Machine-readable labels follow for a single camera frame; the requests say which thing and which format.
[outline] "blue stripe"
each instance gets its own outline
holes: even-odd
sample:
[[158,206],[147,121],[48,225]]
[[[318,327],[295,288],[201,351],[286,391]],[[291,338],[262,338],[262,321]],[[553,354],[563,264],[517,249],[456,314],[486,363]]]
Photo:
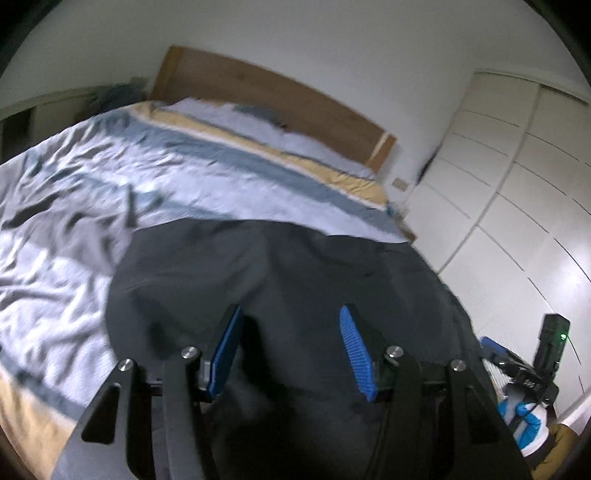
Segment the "blue stripe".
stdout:
[[386,212],[368,207],[314,178],[256,154],[142,122],[125,110],[98,115],[90,122],[95,122],[96,126],[106,134],[123,138],[131,144],[171,151],[192,158],[194,161],[220,162],[237,170],[256,173],[262,178],[282,184],[318,202],[330,203],[384,232],[400,234],[400,230]]
[[85,407],[78,403],[68,400],[63,395],[54,392],[43,385],[41,378],[35,377],[26,370],[22,369],[8,354],[0,347],[0,364],[6,371],[27,390],[31,391],[43,403],[54,408],[66,417],[78,421],[85,410]]
[[25,168],[29,174],[40,176],[43,181],[52,183],[74,184],[77,181],[84,183],[86,187],[96,190],[109,190],[114,196],[122,197],[124,194],[129,196],[129,201],[133,202],[136,212],[145,214],[158,209],[165,209],[177,215],[179,218],[195,218],[200,220],[234,220],[235,218],[227,213],[213,212],[201,207],[188,206],[175,200],[163,199],[155,192],[135,192],[132,185],[117,185],[101,179],[97,179],[89,173],[74,173],[69,168],[58,169],[54,164],[45,165],[39,159],[39,156],[28,155],[25,161]]

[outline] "pillow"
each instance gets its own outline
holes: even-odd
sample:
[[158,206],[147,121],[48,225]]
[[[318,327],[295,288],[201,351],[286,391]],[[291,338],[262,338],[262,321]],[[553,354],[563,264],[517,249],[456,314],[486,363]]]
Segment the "pillow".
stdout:
[[[257,115],[243,113],[236,107],[237,105],[232,103],[212,105],[206,100],[185,98],[185,100],[165,108],[243,137],[251,138],[260,144],[268,145],[277,150],[311,158],[323,165],[355,177],[371,180],[375,178],[374,172],[365,165],[344,158],[322,142],[304,134],[285,132],[268,119],[261,119]],[[272,112],[272,110],[265,107],[260,111]]]
[[245,113],[246,115],[258,118],[259,120],[265,120],[271,125],[275,125],[279,128],[285,126],[285,122],[281,120],[279,115],[273,109],[266,106],[242,105],[239,103],[234,105],[234,111]]

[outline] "wrinkled fabric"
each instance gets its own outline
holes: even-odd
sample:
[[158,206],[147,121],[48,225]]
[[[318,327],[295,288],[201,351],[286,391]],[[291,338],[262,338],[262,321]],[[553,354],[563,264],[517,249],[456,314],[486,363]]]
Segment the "wrinkled fabric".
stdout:
[[0,387],[12,398],[2,395],[0,423],[41,479],[55,459],[38,449],[59,451],[116,362],[106,295],[137,229],[270,219],[404,241],[385,212],[270,164],[252,145],[196,138],[130,111],[82,122],[0,166]]
[[161,377],[166,395],[163,362],[215,347],[236,303],[239,351],[205,414],[220,478],[364,477],[384,403],[359,392],[339,327],[346,303],[406,355],[461,358],[495,398],[469,316],[416,250],[284,222],[183,219],[136,232],[109,289],[111,345]]

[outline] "bed sheet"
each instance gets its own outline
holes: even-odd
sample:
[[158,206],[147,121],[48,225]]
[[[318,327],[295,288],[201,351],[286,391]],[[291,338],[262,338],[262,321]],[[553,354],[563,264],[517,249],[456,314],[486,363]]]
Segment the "bed sheet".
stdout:
[[261,219],[404,242],[386,206],[371,179],[151,103],[91,118],[0,166],[0,424],[15,450],[48,479],[116,364],[106,296],[137,229]]

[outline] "yellow stripe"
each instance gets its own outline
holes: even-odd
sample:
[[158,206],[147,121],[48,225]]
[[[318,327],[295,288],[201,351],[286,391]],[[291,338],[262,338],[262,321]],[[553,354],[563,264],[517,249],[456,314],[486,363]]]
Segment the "yellow stripe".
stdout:
[[263,156],[267,160],[280,163],[286,168],[297,170],[345,195],[361,200],[372,208],[383,210],[388,202],[382,186],[375,180],[360,179],[333,170],[308,158],[298,157],[267,145],[261,145],[248,138],[183,115],[161,109],[153,109],[149,102],[134,105],[130,111],[138,115],[140,119],[147,119],[168,127],[180,128],[185,133],[194,137],[206,137],[210,141],[229,144],[232,147]]
[[75,425],[22,388],[0,365],[0,426],[36,478],[50,479]]

